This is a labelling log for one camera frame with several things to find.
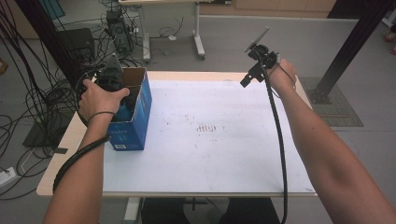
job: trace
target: wooden cabinet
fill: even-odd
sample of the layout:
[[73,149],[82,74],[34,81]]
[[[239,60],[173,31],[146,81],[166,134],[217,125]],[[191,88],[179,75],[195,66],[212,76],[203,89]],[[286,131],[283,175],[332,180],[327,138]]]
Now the wooden cabinet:
[[233,0],[230,5],[202,4],[201,14],[327,18],[336,0]]

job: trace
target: human arm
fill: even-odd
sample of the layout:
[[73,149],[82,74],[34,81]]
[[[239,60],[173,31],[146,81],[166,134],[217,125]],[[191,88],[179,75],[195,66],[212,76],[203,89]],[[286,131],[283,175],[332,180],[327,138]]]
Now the human arm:
[[[103,91],[85,79],[87,90],[81,95],[79,113],[84,119],[108,111],[116,113],[127,89],[116,92]],[[78,150],[106,136],[112,114],[93,116]],[[64,174],[49,203],[44,223],[98,223],[103,191],[104,144],[94,148],[76,161]]]
[[[280,65],[295,80],[292,64]],[[396,213],[349,147],[309,108],[287,75],[276,68],[271,85],[280,96],[294,144],[334,223],[396,223]]]

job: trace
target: cardboard box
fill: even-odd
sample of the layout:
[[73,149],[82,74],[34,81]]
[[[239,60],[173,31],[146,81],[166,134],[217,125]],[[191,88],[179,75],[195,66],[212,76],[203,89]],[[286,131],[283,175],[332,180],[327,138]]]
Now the cardboard box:
[[117,151],[143,150],[152,101],[147,70],[144,67],[123,68],[121,80],[135,97],[135,106],[131,120],[110,123],[107,129],[110,143]]

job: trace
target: black metal pole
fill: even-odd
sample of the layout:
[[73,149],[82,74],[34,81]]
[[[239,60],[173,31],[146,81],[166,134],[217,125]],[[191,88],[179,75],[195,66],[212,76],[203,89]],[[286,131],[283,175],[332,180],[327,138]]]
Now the black metal pole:
[[343,75],[376,26],[384,18],[392,3],[393,0],[371,1],[370,6],[361,15],[358,23],[335,56],[317,87],[312,91],[308,91],[308,96],[312,103],[328,104],[330,102],[328,95],[335,83]]
[[78,62],[69,54],[66,46],[57,34],[52,19],[41,6],[40,1],[15,0],[15,2],[47,47],[47,50],[64,73],[70,85],[75,87],[81,76]]

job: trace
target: power strip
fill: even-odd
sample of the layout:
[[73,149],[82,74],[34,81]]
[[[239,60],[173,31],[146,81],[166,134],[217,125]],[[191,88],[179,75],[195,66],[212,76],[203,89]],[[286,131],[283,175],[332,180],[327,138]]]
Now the power strip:
[[14,168],[9,167],[6,171],[0,173],[0,188],[11,182],[12,180],[18,178],[15,174]]

